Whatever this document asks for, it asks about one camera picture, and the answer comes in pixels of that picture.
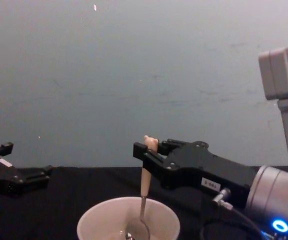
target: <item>label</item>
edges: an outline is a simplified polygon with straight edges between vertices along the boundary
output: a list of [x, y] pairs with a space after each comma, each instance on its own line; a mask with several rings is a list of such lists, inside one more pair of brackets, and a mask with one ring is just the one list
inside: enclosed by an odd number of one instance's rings
[[6, 161], [5, 159], [3, 158], [0, 158], [0, 163], [1, 164], [4, 164], [6, 167], [12, 167], [13, 165], [11, 163], [9, 163], [8, 161]]
[[212, 189], [216, 192], [219, 192], [221, 190], [221, 184], [214, 182], [214, 181], [211, 181], [211, 180], [204, 178], [204, 177], [202, 177], [201, 185], [206, 187], [206, 188]]

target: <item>wall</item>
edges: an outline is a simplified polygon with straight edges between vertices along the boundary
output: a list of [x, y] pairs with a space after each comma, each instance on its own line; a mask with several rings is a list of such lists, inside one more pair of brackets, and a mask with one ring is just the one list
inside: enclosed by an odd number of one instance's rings
[[286, 46], [288, 0], [0, 0], [0, 143], [18, 167], [139, 166], [145, 134], [288, 165], [258, 66]]

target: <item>cable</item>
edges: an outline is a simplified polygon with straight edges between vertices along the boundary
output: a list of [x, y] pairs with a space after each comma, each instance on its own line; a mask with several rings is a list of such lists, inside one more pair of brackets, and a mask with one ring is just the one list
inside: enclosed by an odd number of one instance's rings
[[207, 226], [212, 225], [212, 224], [222, 224], [222, 225], [226, 225], [226, 226], [230, 226], [234, 228], [239, 228], [249, 234], [252, 234], [253, 236], [260, 237], [261, 240], [267, 240], [267, 238], [262, 234], [262, 231], [260, 230], [260, 228], [251, 219], [249, 219], [247, 216], [245, 216], [243, 213], [236, 210], [235, 208], [232, 208], [231, 211], [235, 213], [236, 215], [238, 215], [240, 218], [242, 218], [244, 221], [246, 221], [247, 224], [241, 223], [241, 222], [227, 221], [227, 220], [220, 219], [220, 218], [212, 218], [212, 219], [207, 220], [203, 224], [201, 229], [199, 230], [199, 239], [207, 240], [205, 236], [205, 228]]

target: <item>black tablecloth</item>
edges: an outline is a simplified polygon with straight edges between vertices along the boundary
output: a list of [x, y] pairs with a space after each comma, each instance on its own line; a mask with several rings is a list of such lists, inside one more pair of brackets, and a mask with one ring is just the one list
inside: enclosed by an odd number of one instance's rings
[[[140, 181], [139, 167], [57, 167], [46, 189], [18, 198], [0, 196], [0, 240], [77, 240], [77, 224], [84, 212], [108, 199], [139, 196]], [[200, 191], [188, 187], [165, 190], [154, 178], [149, 198], [177, 214], [180, 240], [198, 240], [203, 221], [223, 214]], [[230, 213], [225, 217], [234, 218]], [[210, 240], [255, 239], [227, 226], [218, 225], [208, 233]]]

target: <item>paper cup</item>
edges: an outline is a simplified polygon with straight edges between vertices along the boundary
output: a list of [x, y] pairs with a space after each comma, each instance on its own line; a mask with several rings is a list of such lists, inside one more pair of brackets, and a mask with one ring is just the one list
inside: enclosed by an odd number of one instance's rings
[[[103, 201], [83, 214], [77, 224], [79, 240], [125, 240], [128, 222], [140, 216], [140, 197], [119, 197]], [[144, 221], [151, 240], [177, 240], [180, 221], [166, 205], [147, 199]]]

